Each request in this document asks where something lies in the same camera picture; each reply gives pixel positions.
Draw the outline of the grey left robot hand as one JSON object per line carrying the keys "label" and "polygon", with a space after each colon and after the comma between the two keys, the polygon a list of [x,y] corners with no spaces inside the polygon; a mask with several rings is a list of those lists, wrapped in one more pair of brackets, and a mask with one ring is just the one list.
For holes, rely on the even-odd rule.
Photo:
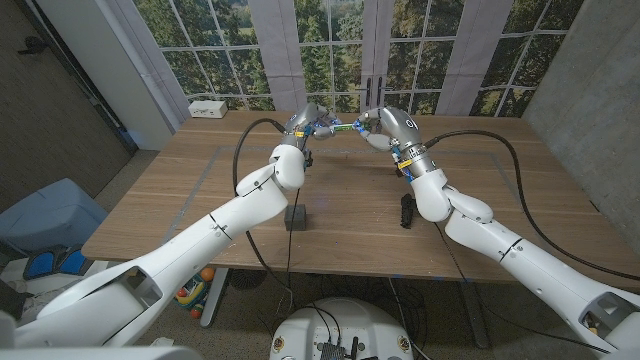
{"label": "grey left robot hand", "polygon": [[315,103],[307,103],[285,123],[281,143],[302,148],[307,136],[316,140],[329,139],[335,135],[335,127],[341,124],[332,111]]}

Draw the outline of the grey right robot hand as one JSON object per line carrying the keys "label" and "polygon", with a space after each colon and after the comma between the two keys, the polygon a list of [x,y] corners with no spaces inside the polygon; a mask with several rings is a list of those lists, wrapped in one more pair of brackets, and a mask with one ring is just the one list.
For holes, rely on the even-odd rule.
{"label": "grey right robot hand", "polygon": [[411,178],[434,171],[417,123],[403,110],[379,107],[363,112],[353,128],[374,149],[390,151],[398,169]]}

